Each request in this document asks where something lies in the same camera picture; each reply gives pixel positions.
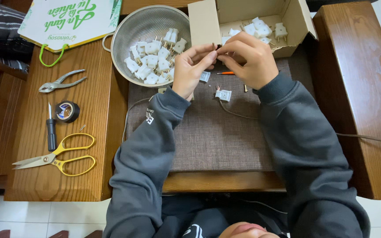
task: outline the tape roll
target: tape roll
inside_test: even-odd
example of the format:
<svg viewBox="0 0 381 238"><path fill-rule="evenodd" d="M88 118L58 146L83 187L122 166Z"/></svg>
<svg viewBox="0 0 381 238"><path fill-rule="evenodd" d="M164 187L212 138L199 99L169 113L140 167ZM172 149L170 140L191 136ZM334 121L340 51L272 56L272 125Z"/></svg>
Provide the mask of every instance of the tape roll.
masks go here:
<svg viewBox="0 0 381 238"><path fill-rule="evenodd" d="M79 106L71 101L62 101L56 105L56 120L60 122L74 122L80 113Z"/></svg>

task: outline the green rope handle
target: green rope handle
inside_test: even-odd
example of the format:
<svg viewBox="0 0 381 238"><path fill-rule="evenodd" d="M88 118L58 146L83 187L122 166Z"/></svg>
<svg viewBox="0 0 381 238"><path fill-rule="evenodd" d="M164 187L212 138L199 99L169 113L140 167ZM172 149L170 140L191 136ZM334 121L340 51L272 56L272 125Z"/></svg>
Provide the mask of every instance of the green rope handle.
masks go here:
<svg viewBox="0 0 381 238"><path fill-rule="evenodd" d="M41 63L43 64L43 65L45 65L46 67L52 67L52 66L54 66L56 63L58 63L58 61L61 59L61 57L63 56L63 54L64 54L64 48L66 47L66 46L68 46L69 44L64 44L63 45L63 49L61 50L61 54L60 54L60 57L58 57L58 59L55 61L55 62L53 62L51 65L47 65L47 64L45 64L43 61L42 61L42 54L44 53L44 48L45 48L45 46L47 46L48 44L43 44L42 45L42 47L41 47L41 53L39 54L39 60L41 61Z"/></svg>

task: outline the perforated metal bowl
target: perforated metal bowl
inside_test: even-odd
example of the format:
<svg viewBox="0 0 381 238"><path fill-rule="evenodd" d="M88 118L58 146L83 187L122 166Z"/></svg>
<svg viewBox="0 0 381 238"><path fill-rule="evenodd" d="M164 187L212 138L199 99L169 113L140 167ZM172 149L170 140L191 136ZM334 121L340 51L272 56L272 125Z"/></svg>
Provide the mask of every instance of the perforated metal bowl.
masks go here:
<svg viewBox="0 0 381 238"><path fill-rule="evenodd" d="M144 84L144 81L135 77L127 68L124 59L130 57L132 52L130 46L136 46L138 41L152 42L157 37L158 41L166 35L169 28L179 30L177 40L185 39L185 50L192 45L189 28L189 18L186 14L176 8L163 5L154 5L140 8L129 14L117 27L114 33L108 35L113 36L111 41L111 50L104 46L106 35L103 39L103 47L111 52L114 66L127 80L134 84L138 84L150 88L162 88L173 81L168 81L163 84ZM167 57L167 61L172 59L172 54Z"/></svg>

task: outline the gold scissors handle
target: gold scissors handle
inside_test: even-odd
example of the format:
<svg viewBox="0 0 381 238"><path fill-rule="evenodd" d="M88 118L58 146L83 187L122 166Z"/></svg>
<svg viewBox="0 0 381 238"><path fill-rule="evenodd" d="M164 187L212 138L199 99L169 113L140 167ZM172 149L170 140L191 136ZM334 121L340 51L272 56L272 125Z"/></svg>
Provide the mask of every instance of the gold scissors handle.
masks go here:
<svg viewBox="0 0 381 238"><path fill-rule="evenodd" d="M83 147L74 147L74 148L66 148L64 147L64 141L69 138L69 137L73 137L73 136L80 136L80 135L84 135L84 136L89 136L92 138L92 143L88 146L83 146ZM56 150L54 150L52 153L55 154L55 155L59 155L63 152L66 152L66 151L69 151L69 150L75 150L75 149L89 149L91 148L93 145L95 144L95 138L89 134L86 134L86 133L74 133L74 134L71 134L71 135L68 135L66 136L60 143L60 145L57 147Z"/></svg>
<svg viewBox="0 0 381 238"><path fill-rule="evenodd" d="M67 174L65 171L64 171L64 165L66 163L70 163L72 161L75 161L75 160L81 160L81 159L85 159L85 158L91 158L93 160L93 165L91 165L91 167L84 171L83 173L80 173L80 174L77 174L77 175L69 175ZM97 161L95 160L94 157L90 156L90 155L85 155L85 156L82 156L82 157L77 157L77 158L74 158L74 159L70 159L70 160L64 160L64 161L61 161L61 160L55 160L54 162L52 162L53 165L57 166L58 169L61 171L61 173L63 173L64 175L67 175L67 176L79 176L79 175L83 175L87 172L89 172L94 166L95 164L97 163Z"/></svg>

